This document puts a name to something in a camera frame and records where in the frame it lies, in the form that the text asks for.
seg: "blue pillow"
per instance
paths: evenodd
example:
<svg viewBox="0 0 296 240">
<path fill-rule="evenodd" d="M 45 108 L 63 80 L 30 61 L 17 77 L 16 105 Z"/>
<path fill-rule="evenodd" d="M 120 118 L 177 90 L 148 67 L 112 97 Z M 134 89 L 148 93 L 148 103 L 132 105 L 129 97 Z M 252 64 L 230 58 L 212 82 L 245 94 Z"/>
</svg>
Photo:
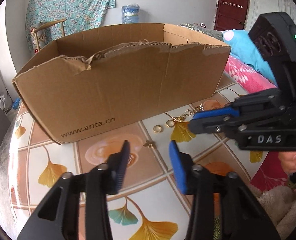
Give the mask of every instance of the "blue pillow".
<svg viewBox="0 0 296 240">
<path fill-rule="evenodd" d="M 257 47 L 245 30 L 223 31 L 224 42 L 231 46 L 231 55 L 254 68 L 262 76 L 277 85 L 268 62 L 264 61 Z"/>
</svg>

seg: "brown door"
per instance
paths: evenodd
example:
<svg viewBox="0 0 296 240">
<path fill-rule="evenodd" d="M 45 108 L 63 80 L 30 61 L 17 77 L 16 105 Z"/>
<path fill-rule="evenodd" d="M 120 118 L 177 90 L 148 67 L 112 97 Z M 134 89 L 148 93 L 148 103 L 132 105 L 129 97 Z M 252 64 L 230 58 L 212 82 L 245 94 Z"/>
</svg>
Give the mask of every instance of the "brown door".
<svg viewBox="0 0 296 240">
<path fill-rule="evenodd" d="M 249 0 L 219 0 L 214 29 L 243 30 Z"/>
</svg>

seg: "floral curtain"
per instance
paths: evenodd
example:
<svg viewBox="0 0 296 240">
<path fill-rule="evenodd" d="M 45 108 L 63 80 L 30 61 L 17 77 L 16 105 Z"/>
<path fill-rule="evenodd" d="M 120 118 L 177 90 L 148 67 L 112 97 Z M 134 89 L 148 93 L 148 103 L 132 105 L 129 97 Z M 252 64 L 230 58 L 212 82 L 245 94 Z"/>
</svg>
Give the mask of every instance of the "floral curtain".
<svg viewBox="0 0 296 240">
<path fill-rule="evenodd" d="M 116 0 L 29 0 L 26 17 L 26 36 L 32 51 L 30 26 L 64 17 L 65 34 L 99 27 L 108 8 L 115 8 Z M 60 24 L 46 29 L 47 43 L 61 37 Z"/>
</svg>

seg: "gray floor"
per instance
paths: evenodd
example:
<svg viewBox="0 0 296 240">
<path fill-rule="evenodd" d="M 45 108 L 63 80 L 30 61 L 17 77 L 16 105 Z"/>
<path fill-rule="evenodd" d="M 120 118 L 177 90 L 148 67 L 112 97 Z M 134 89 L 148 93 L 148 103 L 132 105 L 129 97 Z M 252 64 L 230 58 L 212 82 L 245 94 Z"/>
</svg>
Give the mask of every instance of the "gray floor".
<svg viewBox="0 0 296 240">
<path fill-rule="evenodd" d="M 8 189 L 8 161 L 9 146 L 12 130 L 18 110 L 11 110 L 7 117 L 11 125 L 0 147 L 0 225 L 12 240 L 17 239 L 18 231 L 10 209 L 9 189 Z"/>
</svg>

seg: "teal ginkgo leaf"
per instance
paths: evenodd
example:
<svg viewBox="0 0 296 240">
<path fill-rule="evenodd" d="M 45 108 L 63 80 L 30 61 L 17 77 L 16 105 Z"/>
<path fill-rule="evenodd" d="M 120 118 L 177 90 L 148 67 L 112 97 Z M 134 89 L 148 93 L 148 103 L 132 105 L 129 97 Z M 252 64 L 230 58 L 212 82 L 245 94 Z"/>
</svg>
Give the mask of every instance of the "teal ginkgo leaf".
<svg viewBox="0 0 296 240">
<path fill-rule="evenodd" d="M 109 217 L 117 224 L 123 226 L 133 225 L 138 222 L 138 219 L 134 214 L 132 214 L 127 208 L 128 200 L 122 208 L 109 210 Z"/>
</svg>

